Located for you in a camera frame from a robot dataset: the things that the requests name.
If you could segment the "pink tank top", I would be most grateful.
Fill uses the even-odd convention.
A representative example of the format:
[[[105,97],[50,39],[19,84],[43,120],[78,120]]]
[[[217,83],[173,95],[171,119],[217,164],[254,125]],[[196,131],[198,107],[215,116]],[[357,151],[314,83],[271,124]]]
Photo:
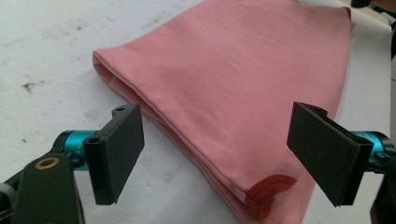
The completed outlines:
[[[204,0],[128,44],[95,51],[92,62],[243,224],[301,224],[314,181],[287,145],[292,108],[335,115],[351,30],[346,7]]]

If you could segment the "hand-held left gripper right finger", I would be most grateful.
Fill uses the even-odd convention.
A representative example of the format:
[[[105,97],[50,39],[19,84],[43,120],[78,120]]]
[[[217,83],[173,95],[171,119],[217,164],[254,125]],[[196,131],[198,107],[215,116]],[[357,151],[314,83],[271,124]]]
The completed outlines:
[[[293,104],[287,145],[329,201],[352,205],[374,144],[349,132],[320,107]]]

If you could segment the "white foam mat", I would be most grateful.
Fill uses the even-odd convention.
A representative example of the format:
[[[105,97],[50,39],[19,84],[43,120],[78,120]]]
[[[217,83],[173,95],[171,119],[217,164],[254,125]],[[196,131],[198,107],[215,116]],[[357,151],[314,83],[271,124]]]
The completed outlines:
[[[0,0],[0,182],[65,130],[96,130],[126,102],[96,75],[92,52],[127,43],[202,0]],[[369,8],[356,24],[336,122],[390,135],[391,31]],[[117,204],[96,206],[76,172],[88,224],[238,224],[201,171],[144,118],[146,145]],[[304,224],[370,224],[382,175],[366,173],[353,206],[315,188]]]

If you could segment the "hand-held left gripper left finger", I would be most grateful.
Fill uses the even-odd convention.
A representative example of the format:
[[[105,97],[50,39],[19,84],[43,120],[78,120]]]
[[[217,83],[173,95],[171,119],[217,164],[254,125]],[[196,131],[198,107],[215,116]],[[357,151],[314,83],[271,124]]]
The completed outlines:
[[[83,141],[97,204],[118,201],[144,145],[139,103],[115,108],[111,121]]]

